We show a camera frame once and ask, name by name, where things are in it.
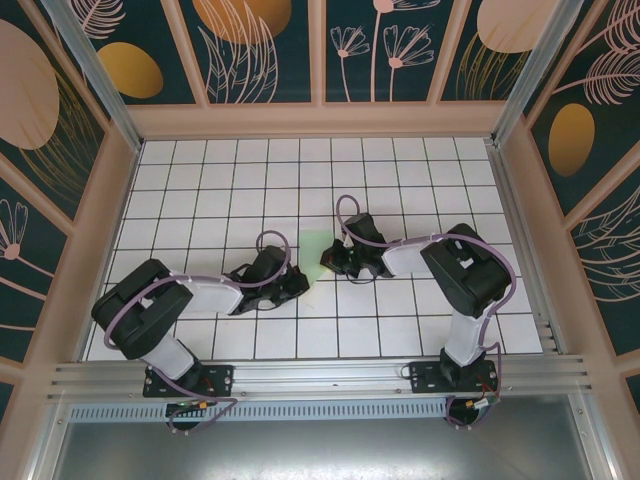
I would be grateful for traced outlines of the small circuit board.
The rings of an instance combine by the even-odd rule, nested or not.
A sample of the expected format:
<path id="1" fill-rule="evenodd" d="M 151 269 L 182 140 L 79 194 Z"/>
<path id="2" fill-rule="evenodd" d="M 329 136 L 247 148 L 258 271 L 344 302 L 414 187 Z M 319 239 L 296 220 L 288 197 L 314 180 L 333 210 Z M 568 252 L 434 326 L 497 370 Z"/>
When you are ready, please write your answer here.
<path id="1" fill-rule="evenodd" d="M 192 412 L 207 410 L 212 405 L 211 402 L 203 400 L 189 400 L 177 403 L 169 403 L 166 406 L 165 416 L 189 416 Z"/>
<path id="2" fill-rule="evenodd" d="M 468 412 L 474 412 L 477 416 L 484 415 L 494 405 L 498 404 L 501 398 L 498 395 L 483 396 L 474 398 L 465 402 L 465 408 Z"/>

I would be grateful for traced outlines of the wall panel orange oval fern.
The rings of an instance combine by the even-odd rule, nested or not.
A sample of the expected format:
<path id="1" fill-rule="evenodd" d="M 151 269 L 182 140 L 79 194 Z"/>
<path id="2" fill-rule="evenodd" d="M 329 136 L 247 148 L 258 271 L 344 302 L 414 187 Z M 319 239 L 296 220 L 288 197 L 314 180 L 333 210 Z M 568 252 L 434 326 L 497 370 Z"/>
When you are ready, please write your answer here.
<path id="1" fill-rule="evenodd" d="M 640 141 L 640 0 L 607 0 L 531 128 L 568 214 Z"/>

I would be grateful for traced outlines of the aluminium front rail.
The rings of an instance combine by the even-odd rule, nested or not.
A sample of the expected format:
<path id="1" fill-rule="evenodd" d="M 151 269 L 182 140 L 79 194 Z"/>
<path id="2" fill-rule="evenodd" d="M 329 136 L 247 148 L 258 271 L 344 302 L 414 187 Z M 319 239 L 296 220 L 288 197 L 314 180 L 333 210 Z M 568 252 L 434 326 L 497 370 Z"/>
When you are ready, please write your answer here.
<path id="1" fill-rule="evenodd" d="M 408 358 L 233 361 L 232 395 L 240 400 L 407 398 Z M 145 365 L 138 361 L 60 364 L 45 387 L 60 402 L 141 401 Z M 579 355 L 504 355 L 501 394 L 537 396 L 588 391 L 595 381 Z"/>

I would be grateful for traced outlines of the grey metal front plate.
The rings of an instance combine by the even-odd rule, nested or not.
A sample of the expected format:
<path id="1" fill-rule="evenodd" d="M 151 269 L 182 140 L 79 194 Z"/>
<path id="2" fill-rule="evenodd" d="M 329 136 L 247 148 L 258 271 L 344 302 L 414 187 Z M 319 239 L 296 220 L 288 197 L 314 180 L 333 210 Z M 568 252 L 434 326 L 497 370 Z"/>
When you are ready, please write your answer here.
<path id="1" fill-rule="evenodd" d="M 623 480 L 582 395 L 511 397 L 485 421 L 271 420 L 254 404 L 189 437 L 161 422 L 61 405 L 32 480 Z"/>

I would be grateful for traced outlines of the wall panel single pink flower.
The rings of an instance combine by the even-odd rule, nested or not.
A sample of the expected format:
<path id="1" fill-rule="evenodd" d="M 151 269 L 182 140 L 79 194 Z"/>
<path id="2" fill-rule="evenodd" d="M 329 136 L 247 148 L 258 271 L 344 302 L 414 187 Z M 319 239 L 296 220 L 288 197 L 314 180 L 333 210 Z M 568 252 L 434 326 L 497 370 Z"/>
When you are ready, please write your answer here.
<path id="1" fill-rule="evenodd" d="M 0 360 L 30 355 L 69 236 L 68 219 L 0 153 Z"/>

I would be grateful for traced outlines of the wall panel pink fern leaves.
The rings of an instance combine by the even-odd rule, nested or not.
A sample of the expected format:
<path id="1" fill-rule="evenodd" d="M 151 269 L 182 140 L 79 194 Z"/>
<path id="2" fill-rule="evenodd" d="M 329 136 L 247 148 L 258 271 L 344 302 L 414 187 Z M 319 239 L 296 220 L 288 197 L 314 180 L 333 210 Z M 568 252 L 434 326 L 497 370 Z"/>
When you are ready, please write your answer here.
<path id="1" fill-rule="evenodd" d="M 615 356 L 640 349 L 640 153 L 570 230 Z"/>

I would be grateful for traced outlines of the wall panel large peach oval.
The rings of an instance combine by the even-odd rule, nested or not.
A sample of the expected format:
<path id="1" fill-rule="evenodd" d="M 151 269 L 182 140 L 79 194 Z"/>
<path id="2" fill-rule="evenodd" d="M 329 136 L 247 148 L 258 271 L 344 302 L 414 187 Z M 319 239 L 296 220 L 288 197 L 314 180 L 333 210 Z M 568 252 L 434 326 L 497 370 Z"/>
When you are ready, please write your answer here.
<path id="1" fill-rule="evenodd" d="M 0 155 L 73 220 L 104 135 L 18 0 L 0 0 Z"/>

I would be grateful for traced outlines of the light green paper sheet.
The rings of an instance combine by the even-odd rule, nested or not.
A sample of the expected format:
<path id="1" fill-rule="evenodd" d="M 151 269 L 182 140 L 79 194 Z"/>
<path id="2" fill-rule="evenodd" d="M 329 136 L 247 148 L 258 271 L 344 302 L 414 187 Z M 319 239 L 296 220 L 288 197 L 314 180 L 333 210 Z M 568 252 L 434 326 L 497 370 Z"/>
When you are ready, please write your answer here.
<path id="1" fill-rule="evenodd" d="M 298 266 L 306 276 L 309 286 L 313 286 L 328 272 L 321 264 L 321 258 L 333 241 L 334 236 L 330 230 L 312 229 L 300 232 Z"/>

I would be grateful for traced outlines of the wall panel pink flowers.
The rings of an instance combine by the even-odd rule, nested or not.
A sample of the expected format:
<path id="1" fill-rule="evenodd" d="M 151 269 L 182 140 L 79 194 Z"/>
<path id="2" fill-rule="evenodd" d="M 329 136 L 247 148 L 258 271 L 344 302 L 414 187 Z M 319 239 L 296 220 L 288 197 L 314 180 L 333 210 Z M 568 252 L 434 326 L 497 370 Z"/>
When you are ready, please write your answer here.
<path id="1" fill-rule="evenodd" d="M 424 102 L 478 0 L 326 0 L 325 101 Z"/>

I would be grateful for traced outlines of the wall panel orange circle leaves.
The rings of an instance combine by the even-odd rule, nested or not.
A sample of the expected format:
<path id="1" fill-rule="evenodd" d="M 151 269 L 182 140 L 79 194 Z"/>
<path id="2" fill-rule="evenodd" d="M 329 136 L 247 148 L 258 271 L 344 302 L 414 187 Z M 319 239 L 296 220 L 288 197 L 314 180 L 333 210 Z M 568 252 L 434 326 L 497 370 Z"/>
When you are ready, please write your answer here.
<path id="1" fill-rule="evenodd" d="M 308 0 L 178 0 L 210 104 L 309 103 Z"/>

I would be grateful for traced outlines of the aluminium corner post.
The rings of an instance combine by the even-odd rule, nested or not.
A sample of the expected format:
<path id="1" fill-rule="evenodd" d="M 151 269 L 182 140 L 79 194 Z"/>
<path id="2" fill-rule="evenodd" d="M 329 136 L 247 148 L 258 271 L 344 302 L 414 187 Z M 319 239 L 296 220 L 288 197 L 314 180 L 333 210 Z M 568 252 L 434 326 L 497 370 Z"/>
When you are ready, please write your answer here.
<path id="1" fill-rule="evenodd" d="M 106 40 L 124 20 L 123 0 L 39 1 L 127 145 L 138 154 L 141 136 L 92 44 L 92 40 Z"/>
<path id="2" fill-rule="evenodd" d="M 584 0 L 559 0 L 491 132 L 490 145 L 493 148 L 499 149 L 513 131 L 527 103 L 542 82 L 543 76 L 575 24 L 583 3 Z"/>

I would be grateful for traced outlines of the wall panel peach circle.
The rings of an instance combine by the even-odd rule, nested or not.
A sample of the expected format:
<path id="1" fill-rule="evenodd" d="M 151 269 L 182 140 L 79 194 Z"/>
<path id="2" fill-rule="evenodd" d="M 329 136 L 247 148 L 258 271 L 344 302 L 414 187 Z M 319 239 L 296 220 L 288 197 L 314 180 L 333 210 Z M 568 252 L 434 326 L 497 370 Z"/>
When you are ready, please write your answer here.
<path id="1" fill-rule="evenodd" d="M 471 0 L 441 100 L 507 100 L 557 2 Z"/>

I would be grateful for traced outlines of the aluminium side rail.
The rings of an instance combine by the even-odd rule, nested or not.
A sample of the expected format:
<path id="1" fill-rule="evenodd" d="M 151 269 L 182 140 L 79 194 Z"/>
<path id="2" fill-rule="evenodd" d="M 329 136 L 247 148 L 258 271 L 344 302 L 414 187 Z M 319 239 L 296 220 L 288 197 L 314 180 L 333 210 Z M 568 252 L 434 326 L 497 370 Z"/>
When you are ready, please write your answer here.
<path id="1" fill-rule="evenodd" d="M 493 144 L 488 143 L 486 149 L 543 351 L 545 354 L 567 354 L 566 342 L 551 304 L 533 239 L 507 162 L 501 150 Z"/>

